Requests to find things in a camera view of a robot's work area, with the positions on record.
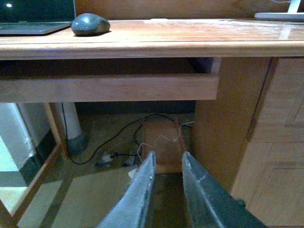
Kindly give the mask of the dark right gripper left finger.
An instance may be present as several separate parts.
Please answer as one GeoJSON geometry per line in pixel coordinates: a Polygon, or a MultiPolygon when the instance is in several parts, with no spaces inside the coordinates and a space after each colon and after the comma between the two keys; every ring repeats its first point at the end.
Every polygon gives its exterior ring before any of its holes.
{"type": "Polygon", "coordinates": [[[97,225],[98,228],[143,228],[156,174],[156,153],[151,151],[134,175],[118,203],[97,225]]]}

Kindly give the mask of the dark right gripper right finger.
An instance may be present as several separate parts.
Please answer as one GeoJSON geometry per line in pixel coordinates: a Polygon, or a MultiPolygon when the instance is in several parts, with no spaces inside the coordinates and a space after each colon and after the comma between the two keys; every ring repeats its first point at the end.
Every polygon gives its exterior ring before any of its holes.
{"type": "Polygon", "coordinates": [[[182,157],[182,177],[193,228],[265,228],[189,153],[182,157]]]}

